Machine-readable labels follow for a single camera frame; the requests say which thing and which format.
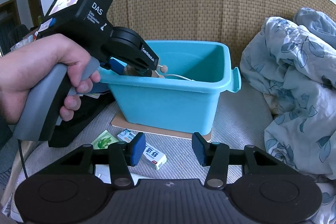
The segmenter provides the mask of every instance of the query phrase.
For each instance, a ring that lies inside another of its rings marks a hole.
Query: white box
[[[135,137],[135,134],[132,131],[125,129],[118,134],[117,137],[119,140],[129,143]],[[159,170],[160,167],[167,162],[167,156],[149,143],[146,143],[146,149],[143,152],[141,159],[155,170]]]

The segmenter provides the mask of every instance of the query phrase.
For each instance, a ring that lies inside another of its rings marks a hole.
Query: label sticker
[[[144,46],[141,47],[141,51],[146,54],[150,60],[152,60],[154,62],[154,58],[149,54],[149,52],[147,52],[144,48]]]
[[[87,14],[86,18],[90,20],[92,23],[97,23],[99,24],[99,21],[95,18],[95,14],[90,10],[89,13]]]
[[[47,20],[46,22],[42,23],[40,28],[37,30],[37,32],[42,32],[46,29],[48,29],[50,26],[54,25],[55,23],[55,19],[54,18],[50,18],[49,20]]]

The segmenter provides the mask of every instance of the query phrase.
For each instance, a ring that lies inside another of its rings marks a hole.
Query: wooden board
[[[114,117],[114,119],[111,122],[111,125],[113,127],[118,127],[118,128],[123,128],[123,129],[127,128],[129,130],[133,130],[137,132],[164,135],[164,136],[170,136],[170,137],[181,138],[181,139],[191,140],[191,137],[192,137],[191,133],[167,130],[167,129],[156,128],[156,127],[149,127],[149,126],[144,126],[141,124],[127,122],[124,117],[124,114],[122,114],[121,111],[118,112],[118,114]],[[204,135],[203,138],[207,142],[211,141],[211,132],[207,135]]]

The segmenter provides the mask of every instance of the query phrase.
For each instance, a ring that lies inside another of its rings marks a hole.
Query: hand
[[[99,82],[95,71],[81,81],[81,75],[90,61],[90,54],[71,39],[55,34],[36,40],[14,52],[0,57],[0,111],[9,124],[18,122],[29,90],[43,79],[57,63],[68,65],[68,76],[78,93],[87,93],[92,82]],[[68,96],[59,113],[63,120],[73,118],[81,105],[79,96]]]

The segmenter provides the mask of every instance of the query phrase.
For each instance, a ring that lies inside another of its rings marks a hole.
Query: blue gripper pad
[[[133,151],[132,151],[132,155],[130,158],[130,163],[131,166],[136,166],[142,156],[142,153],[144,152],[145,148],[146,148],[146,137],[145,134],[142,134],[141,137],[137,140],[136,143],[132,143],[133,145]]]
[[[201,166],[207,166],[206,156],[205,156],[205,145],[201,139],[199,139],[195,134],[191,138],[191,146],[193,148],[194,154]]]

